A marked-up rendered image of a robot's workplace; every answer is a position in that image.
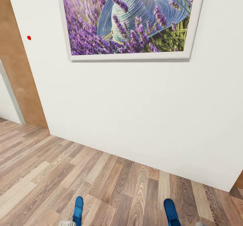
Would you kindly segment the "sandal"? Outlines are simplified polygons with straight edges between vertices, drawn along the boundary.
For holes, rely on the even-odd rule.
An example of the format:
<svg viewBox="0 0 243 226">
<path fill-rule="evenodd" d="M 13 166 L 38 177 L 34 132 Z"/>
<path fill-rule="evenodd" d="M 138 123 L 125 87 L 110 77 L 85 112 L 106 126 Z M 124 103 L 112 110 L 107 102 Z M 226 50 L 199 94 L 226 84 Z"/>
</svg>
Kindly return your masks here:
<svg viewBox="0 0 243 226">
<path fill-rule="evenodd" d="M 168 220 L 168 226 L 181 226 L 174 202 L 170 198 L 167 198 L 164 200 L 163 204 Z"/>
<path fill-rule="evenodd" d="M 76 198 L 74 214 L 71 221 L 76 223 L 76 226 L 82 226 L 82 210 L 83 210 L 84 200 L 81 196 Z"/>
</svg>

